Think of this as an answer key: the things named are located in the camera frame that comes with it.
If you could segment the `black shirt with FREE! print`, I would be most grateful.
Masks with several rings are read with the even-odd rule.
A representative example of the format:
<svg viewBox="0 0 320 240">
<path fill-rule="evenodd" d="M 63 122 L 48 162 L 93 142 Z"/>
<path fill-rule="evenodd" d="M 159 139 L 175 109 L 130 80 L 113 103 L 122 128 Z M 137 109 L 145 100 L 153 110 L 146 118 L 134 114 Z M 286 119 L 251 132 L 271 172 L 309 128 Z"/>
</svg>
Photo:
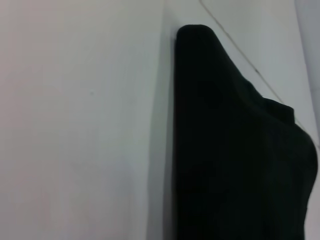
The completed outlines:
<svg viewBox="0 0 320 240">
<path fill-rule="evenodd" d="M 305 240 L 318 158 L 294 110 L 204 25 L 178 30 L 174 73 L 176 240 Z"/>
</svg>

